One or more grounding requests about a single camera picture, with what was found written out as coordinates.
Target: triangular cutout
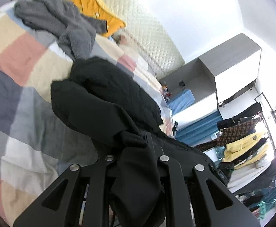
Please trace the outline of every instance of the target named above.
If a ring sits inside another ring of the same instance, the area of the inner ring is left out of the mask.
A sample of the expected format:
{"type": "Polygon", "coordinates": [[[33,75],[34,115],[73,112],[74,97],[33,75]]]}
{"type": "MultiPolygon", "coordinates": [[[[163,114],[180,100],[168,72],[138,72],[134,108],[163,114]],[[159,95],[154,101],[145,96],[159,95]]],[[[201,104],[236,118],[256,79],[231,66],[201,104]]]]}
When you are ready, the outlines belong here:
{"type": "Polygon", "coordinates": [[[210,179],[206,180],[206,184],[210,191],[211,197],[213,199],[214,205],[218,211],[229,207],[233,204],[232,200],[228,198],[227,195],[210,179]]]}
{"type": "Polygon", "coordinates": [[[53,192],[42,202],[42,206],[57,211],[59,209],[61,199],[66,189],[68,180],[63,180],[53,192]]]}

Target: gray sleeve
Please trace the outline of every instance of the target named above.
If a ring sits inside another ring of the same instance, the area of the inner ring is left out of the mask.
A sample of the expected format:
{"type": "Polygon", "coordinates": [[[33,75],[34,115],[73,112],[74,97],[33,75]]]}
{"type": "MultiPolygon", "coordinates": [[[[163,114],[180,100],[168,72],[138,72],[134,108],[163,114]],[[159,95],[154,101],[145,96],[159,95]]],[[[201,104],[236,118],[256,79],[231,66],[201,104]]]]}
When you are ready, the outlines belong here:
{"type": "Polygon", "coordinates": [[[81,14],[81,17],[95,28],[96,33],[98,33],[98,34],[107,33],[107,21],[106,20],[94,19],[92,17],[85,16],[84,14],[81,14]]]}

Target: bed sheet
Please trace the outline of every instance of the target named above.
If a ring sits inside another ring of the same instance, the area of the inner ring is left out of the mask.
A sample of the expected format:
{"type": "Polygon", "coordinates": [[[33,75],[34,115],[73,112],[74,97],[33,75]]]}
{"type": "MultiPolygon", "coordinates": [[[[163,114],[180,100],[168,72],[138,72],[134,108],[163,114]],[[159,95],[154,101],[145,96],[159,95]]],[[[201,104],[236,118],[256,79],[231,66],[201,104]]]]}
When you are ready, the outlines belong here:
{"type": "MultiPolygon", "coordinates": [[[[53,80],[68,77],[72,60],[45,31],[15,17],[14,2],[0,9],[0,215],[10,225],[69,165],[92,164],[92,140],[57,118],[51,108],[53,80]]],[[[171,112],[148,65],[97,35],[91,56],[129,74],[159,105],[172,134],[171,112]]]]}

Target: yellow garment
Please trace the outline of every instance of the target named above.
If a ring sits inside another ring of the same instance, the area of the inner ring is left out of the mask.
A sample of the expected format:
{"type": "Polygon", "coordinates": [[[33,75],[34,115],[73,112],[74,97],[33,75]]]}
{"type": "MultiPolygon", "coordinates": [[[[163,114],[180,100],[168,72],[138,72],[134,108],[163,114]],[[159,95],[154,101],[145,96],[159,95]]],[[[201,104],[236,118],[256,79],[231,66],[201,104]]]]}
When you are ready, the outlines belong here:
{"type": "Polygon", "coordinates": [[[238,141],[226,144],[226,150],[224,151],[225,158],[223,159],[223,162],[232,162],[234,159],[246,153],[258,143],[264,134],[265,132],[255,132],[238,141]]]}
{"type": "Polygon", "coordinates": [[[256,162],[257,160],[261,159],[267,153],[268,149],[269,149],[269,144],[266,142],[265,145],[263,145],[263,149],[259,154],[257,154],[252,159],[246,161],[245,163],[235,166],[234,169],[236,170],[236,169],[239,169],[243,166],[246,166],[246,165],[249,165],[249,164],[252,164],[252,163],[256,162]]]}
{"type": "Polygon", "coordinates": [[[126,26],[125,22],[119,19],[105,5],[103,0],[70,0],[79,8],[80,12],[86,16],[107,21],[107,33],[102,34],[109,37],[119,28],[126,26]]]}

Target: white garment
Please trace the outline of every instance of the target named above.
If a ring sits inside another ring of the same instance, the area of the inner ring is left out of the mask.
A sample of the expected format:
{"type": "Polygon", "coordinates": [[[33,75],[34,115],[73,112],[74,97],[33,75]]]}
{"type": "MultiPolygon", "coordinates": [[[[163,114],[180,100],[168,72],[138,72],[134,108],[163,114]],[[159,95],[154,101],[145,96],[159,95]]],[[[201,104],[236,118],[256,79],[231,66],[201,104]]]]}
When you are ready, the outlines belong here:
{"type": "Polygon", "coordinates": [[[230,192],[234,193],[243,188],[252,180],[261,175],[270,166],[270,164],[271,162],[261,168],[257,168],[256,163],[252,163],[235,170],[231,175],[229,183],[227,184],[228,189],[230,192]]]}

